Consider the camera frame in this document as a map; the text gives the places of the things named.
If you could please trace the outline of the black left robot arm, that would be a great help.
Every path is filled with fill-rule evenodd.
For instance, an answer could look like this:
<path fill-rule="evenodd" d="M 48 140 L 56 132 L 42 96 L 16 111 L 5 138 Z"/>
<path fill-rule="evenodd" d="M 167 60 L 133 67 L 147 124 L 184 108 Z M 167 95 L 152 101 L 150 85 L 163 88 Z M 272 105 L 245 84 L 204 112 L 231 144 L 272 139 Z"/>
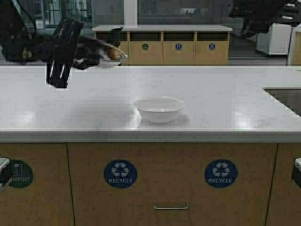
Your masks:
<path fill-rule="evenodd" d="M 105 41 L 82 36 L 83 23 L 62 18 L 52 35 L 29 32 L 10 0 L 0 2 L 0 45 L 5 60 L 25 65 L 46 63 L 46 82 L 65 89 L 72 68 L 85 70 L 99 64 Z"/>

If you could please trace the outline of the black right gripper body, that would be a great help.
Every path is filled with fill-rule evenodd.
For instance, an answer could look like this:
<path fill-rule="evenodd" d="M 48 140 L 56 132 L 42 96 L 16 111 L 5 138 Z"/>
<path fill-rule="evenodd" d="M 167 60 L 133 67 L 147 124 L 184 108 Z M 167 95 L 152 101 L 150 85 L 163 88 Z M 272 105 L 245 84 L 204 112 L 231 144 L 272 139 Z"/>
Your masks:
<path fill-rule="evenodd" d="M 242 18 L 265 24 L 301 23 L 301 2 L 299 0 L 233 0 L 229 17 Z"/>

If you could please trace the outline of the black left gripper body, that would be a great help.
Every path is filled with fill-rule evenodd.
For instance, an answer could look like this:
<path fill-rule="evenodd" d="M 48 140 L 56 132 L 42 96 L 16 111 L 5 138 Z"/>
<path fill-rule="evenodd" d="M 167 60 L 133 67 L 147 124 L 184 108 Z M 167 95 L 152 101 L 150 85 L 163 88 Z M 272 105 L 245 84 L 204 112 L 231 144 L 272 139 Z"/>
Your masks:
<path fill-rule="evenodd" d="M 65 89 L 77 52 L 79 36 L 84 24 L 75 19 L 63 18 L 51 38 L 42 46 L 42 60 L 46 62 L 46 83 Z"/>

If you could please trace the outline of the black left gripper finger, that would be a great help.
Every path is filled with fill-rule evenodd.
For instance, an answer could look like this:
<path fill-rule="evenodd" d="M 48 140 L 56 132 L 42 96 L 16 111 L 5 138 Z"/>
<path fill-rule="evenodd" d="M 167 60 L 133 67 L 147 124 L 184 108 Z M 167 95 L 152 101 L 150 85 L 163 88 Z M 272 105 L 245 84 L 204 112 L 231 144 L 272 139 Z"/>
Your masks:
<path fill-rule="evenodd" d="M 87 68 L 97 66 L 98 64 L 99 57 L 74 57 L 72 67 L 79 70 L 85 70 Z"/>
<path fill-rule="evenodd" d="M 78 43 L 76 58 L 103 58 L 102 46 L 98 43 Z"/>

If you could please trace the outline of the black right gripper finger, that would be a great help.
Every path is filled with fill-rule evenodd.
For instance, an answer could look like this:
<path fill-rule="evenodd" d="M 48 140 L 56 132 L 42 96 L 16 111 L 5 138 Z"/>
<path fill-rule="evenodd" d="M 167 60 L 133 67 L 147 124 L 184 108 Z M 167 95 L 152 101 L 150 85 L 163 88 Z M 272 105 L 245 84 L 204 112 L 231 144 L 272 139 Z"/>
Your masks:
<path fill-rule="evenodd" d="M 255 33 L 268 33 L 272 25 L 273 23 L 255 21 L 253 23 L 253 30 Z"/>
<path fill-rule="evenodd" d="M 258 33 L 258 22 L 257 20 L 251 20 L 244 18 L 242 28 L 240 30 L 241 38 L 250 38 Z"/>

